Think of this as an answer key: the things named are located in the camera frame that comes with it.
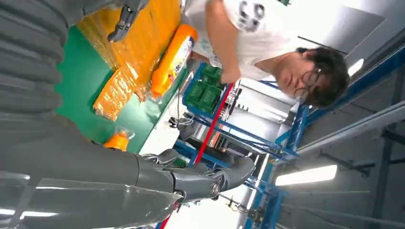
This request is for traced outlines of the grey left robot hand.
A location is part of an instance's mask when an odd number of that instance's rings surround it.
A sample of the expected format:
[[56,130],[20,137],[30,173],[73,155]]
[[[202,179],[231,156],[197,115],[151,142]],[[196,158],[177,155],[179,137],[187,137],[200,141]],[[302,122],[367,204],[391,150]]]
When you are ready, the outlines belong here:
[[125,0],[115,30],[107,36],[109,42],[119,42],[128,34],[138,14],[147,6],[149,0]]

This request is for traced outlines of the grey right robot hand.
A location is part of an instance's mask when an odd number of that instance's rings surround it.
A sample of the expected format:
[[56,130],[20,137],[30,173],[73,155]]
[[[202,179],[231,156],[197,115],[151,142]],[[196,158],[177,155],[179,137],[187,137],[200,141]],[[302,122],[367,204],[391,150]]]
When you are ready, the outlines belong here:
[[163,221],[179,204],[241,185],[250,158],[199,171],[164,166],[84,139],[71,126],[2,125],[3,229],[113,229]]

